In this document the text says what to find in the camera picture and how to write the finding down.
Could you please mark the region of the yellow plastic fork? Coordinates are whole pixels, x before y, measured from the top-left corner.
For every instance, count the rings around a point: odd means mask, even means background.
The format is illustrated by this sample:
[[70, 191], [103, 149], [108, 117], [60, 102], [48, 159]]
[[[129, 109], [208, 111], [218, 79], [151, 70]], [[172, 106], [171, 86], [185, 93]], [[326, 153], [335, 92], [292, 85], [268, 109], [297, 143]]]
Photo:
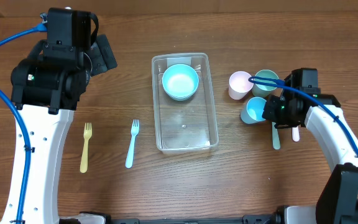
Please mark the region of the yellow plastic fork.
[[89, 151], [89, 140], [92, 137], [92, 124], [85, 123], [85, 128], [83, 132], [84, 144], [83, 144], [83, 152], [81, 156], [80, 163], [80, 172], [85, 173], [88, 170], [88, 151]]

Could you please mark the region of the clear plastic container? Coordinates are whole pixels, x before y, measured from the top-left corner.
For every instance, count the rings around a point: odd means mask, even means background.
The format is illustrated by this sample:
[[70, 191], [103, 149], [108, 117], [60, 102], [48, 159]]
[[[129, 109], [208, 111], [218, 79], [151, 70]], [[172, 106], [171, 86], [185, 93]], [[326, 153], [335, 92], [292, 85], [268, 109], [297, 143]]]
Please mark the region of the clear plastic container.
[[[186, 81], [196, 88], [185, 100], [174, 100], [163, 86], [163, 75], [169, 68], [186, 65], [196, 78]], [[207, 151], [218, 145], [218, 126], [214, 93], [205, 53], [177, 53], [152, 58], [152, 88], [155, 138], [164, 154]]]

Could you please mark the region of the pink plastic cup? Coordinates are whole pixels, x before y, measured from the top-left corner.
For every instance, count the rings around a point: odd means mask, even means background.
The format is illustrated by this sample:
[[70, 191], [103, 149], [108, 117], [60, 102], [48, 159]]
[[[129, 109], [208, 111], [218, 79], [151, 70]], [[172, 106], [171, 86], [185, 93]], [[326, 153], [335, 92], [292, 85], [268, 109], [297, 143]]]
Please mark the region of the pink plastic cup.
[[251, 91], [254, 84], [249, 81], [251, 74], [244, 71], [234, 72], [229, 78], [229, 96], [233, 100], [241, 100]]

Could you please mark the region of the blue plastic cup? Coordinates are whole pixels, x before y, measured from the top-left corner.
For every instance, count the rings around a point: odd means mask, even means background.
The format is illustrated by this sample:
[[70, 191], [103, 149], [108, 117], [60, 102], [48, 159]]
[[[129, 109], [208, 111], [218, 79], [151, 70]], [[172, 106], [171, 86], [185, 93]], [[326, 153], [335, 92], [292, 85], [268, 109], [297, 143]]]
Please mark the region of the blue plastic cup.
[[255, 96], [250, 98], [241, 111], [241, 120], [245, 124], [255, 124], [265, 121], [262, 115], [266, 102], [267, 101], [261, 97]]

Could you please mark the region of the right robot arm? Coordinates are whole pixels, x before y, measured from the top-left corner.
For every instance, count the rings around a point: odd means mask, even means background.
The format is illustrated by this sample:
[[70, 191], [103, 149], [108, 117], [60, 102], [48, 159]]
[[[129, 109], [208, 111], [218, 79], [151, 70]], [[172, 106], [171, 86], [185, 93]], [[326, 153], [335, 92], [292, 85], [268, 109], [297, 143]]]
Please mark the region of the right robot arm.
[[316, 205], [285, 207], [272, 223], [358, 223], [358, 140], [335, 96], [284, 90], [268, 97], [262, 116], [277, 128], [305, 127], [331, 169]]

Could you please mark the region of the light blue bowl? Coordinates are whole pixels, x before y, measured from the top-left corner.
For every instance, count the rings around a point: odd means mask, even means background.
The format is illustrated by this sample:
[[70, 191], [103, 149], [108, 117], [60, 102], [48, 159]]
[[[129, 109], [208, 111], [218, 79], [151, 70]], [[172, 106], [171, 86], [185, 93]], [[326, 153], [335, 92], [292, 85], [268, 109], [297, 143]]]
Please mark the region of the light blue bowl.
[[177, 101], [191, 98], [198, 89], [200, 80], [195, 69], [185, 64], [172, 65], [162, 76], [162, 86], [166, 94]]

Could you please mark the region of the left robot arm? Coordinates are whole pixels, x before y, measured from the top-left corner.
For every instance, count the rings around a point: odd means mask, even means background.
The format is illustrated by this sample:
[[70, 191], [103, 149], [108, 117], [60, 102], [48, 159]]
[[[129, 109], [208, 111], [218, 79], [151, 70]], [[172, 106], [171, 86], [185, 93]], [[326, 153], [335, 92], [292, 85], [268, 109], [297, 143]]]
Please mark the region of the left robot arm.
[[58, 183], [63, 147], [73, 121], [72, 110], [48, 113], [46, 107], [24, 106], [18, 111], [30, 139], [30, 166], [22, 218], [17, 219], [20, 191], [25, 167], [24, 132], [16, 125], [16, 150], [8, 203], [1, 223], [111, 223], [111, 216], [97, 212], [59, 217], [57, 208]]

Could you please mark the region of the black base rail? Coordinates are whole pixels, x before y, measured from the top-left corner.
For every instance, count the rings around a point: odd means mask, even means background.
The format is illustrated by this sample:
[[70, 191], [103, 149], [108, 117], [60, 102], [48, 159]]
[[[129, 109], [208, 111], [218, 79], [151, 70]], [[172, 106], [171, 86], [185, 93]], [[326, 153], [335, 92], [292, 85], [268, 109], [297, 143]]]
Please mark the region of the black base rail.
[[138, 218], [113, 219], [105, 213], [82, 213], [82, 215], [96, 215], [101, 221], [80, 221], [79, 218], [61, 218], [59, 224], [106, 223], [106, 224], [285, 224], [282, 213], [265, 215], [244, 215], [242, 218], [201, 218], [201, 219], [159, 219], [139, 220]]

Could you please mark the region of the green plastic fork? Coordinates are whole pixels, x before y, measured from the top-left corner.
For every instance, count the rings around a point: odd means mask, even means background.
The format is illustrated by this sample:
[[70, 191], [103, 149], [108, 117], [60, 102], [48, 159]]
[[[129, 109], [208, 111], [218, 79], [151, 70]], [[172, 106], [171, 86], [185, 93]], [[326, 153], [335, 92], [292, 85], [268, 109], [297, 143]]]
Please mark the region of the green plastic fork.
[[275, 127], [276, 123], [272, 122], [272, 145], [275, 150], [279, 150], [281, 148], [280, 138], [278, 134], [278, 129]]

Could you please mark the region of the pink plastic spoon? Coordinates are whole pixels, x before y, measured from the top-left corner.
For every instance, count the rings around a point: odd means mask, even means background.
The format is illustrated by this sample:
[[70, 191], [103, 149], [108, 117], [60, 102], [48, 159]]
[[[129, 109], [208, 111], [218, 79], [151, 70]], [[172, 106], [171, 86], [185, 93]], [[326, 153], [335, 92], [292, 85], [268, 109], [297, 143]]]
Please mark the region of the pink plastic spoon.
[[292, 140], [294, 142], [298, 142], [300, 140], [300, 131], [299, 131], [298, 126], [292, 127], [291, 136], [292, 136]]

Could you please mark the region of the light blue plastic fork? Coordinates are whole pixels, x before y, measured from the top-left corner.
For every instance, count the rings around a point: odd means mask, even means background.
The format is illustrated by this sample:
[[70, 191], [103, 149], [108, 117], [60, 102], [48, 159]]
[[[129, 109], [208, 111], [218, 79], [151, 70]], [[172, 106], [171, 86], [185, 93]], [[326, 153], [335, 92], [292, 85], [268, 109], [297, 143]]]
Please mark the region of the light blue plastic fork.
[[127, 152], [126, 163], [125, 163], [125, 167], [127, 169], [130, 169], [133, 166], [135, 139], [136, 139], [138, 133], [139, 133], [139, 120], [135, 119], [135, 120], [133, 120], [132, 126], [131, 126], [131, 141], [129, 144], [129, 149]]

